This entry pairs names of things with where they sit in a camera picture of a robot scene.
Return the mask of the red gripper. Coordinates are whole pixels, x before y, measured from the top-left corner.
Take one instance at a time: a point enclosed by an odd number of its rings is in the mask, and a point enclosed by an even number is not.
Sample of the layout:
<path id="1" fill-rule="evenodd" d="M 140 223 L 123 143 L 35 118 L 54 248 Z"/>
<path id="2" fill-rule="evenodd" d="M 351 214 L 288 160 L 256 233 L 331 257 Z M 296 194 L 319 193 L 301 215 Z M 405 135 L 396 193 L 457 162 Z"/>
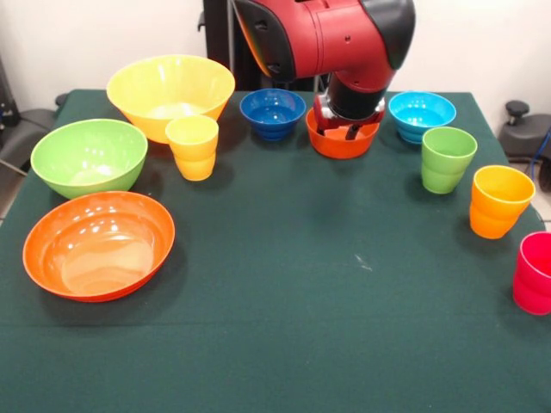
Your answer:
<path id="1" fill-rule="evenodd" d="M 317 133 L 324 135 L 329 129 L 336 129 L 346 126 L 348 132 L 345 135 L 346 140 L 354 140 L 362 126 L 379 123 L 383 119 L 383 99 L 380 99 L 375 107 L 375 111 L 367 118 L 352 120 L 336 114 L 330 106 L 328 95 L 318 95 L 314 99 L 313 112 L 317 121 Z"/>

